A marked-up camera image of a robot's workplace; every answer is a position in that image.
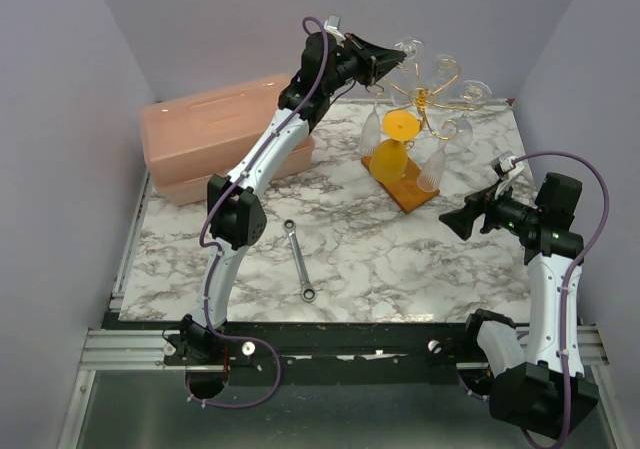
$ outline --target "plastic container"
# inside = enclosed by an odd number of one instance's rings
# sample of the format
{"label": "plastic container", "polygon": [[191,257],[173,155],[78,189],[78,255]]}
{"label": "plastic container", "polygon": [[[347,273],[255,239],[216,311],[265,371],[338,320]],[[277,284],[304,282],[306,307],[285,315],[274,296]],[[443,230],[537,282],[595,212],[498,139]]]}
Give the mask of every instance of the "plastic container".
{"label": "plastic container", "polygon": [[226,171],[266,130],[286,74],[143,108],[144,159],[155,184],[166,187]]}
{"label": "plastic container", "polygon": [[[312,136],[302,141],[284,161],[273,179],[290,176],[298,172],[307,170],[311,166],[311,155],[315,147],[315,141]],[[227,171],[217,174],[224,176]],[[156,190],[166,196],[176,206],[184,206],[193,202],[204,201],[207,198],[207,183],[211,178],[211,174],[192,179],[186,182],[161,186],[156,184]]]}

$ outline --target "wooden board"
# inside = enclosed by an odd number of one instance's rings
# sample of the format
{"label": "wooden board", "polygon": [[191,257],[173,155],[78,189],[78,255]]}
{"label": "wooden board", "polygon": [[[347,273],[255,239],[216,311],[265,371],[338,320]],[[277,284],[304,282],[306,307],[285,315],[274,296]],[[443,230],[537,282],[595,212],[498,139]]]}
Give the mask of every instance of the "wooden board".
{"label": "wooden board", "polygon": [[[371,157],[362,158],[362,165],[367,168],[367,171],[369,170],[370,163]],[[439,189],[434,192],[424,192],[420,189],[416,183],[419,174],[420,168],[409,158],[407,167],[404,170],[404,177],[400,179],[399,182],[393,184],[382,184],[379,182],[384,190],[387,191],[387,194],[391,196],[391,199],[400,206],[400,209],[402,209],[402,212],[405,214],[409,214],[414,209],[440,194]]]}

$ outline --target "table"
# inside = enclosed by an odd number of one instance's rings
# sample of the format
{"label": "table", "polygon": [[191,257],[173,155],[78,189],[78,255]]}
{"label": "table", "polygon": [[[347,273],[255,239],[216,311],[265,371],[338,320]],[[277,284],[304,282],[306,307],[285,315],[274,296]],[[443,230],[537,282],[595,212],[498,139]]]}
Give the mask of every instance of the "table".
{"label": "table", "polygon": [[[370,103],[336,103],[313,131],[312,167],[274,181],[262,203],[268,224],[244,258],[229,301],[229,320],[280,322],[462,322],[477,308],[517,322],[529,319],[524,251],[504,230],[461,241],[438,215],[496,180],[489,163],[524,149],[511,107],[494,101],[472,113],[469,150],[447,161],[441,194],[405,215],[357,154]],[[380,114],[389,107],[380,106]],[[444,113],[434,112],[436,123]],[[410,156],[422,165],[437,140],[421,134]],[[527,168],[514,186],[531,203]],[[123,321],[177,321],[195,304],[208,259],[197,236],[205,204],[173,206],[151,187],[125,280]],[[318,297],[300,284],[282,222],[294,219]]]}

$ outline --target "wrench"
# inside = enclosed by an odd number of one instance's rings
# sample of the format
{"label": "wrench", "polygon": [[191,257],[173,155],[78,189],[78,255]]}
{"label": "wrench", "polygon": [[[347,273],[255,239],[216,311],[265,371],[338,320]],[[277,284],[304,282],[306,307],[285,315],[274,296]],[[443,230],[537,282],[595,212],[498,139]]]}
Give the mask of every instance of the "wrench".
{"label": "wrench", "polygon": [[287,219],[284,221],[284,230],[289,236],[289,242],[291,242],[291,250],[293,251],[293,259],[296,261],[296,268],[298,269],[298,276],[300,276],[300,287],[302,289],[300,295],[304,302],[313,302],[316,299],[316,290],[309,281],[309,273],[307,267],[304,265],[304,259],[302,258],[302,251],[298,244],[298,237],[296,236],[296,223]]}

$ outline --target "marble table top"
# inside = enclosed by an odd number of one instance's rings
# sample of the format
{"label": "marble table top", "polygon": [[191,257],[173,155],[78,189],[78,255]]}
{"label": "marble table top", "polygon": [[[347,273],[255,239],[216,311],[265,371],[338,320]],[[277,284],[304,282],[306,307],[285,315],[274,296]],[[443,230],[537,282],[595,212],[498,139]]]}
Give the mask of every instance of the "marble table top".
{"label": "marble table top", "polygon": [[[447,160],[441,194],[405,215],[361,165],[368,103],[336,103],[313,132],[304,173],[272,182],[262,199],[268,224],[244,258],[228,319],[286,322],[463,322],[478,308],[529,320],[524,251],[504,230],[462,241],[438,215],[496,180],[489,163],[524,153],[511,107],[472,113],[469,149]],[[380,106],[382,115],[388,107]],[[443,114],[433,113],[435,121]],[[437,140],[420,134],[410,156],[421,166]],[[531,202],[529,169],[514,193]],[[120,312],[124,321],[177,321],[196,301],[209,253],[197,239],[205,204],[173,206],[152,188]],[[294,219],[318,297],[305,303],[282,223]]]}

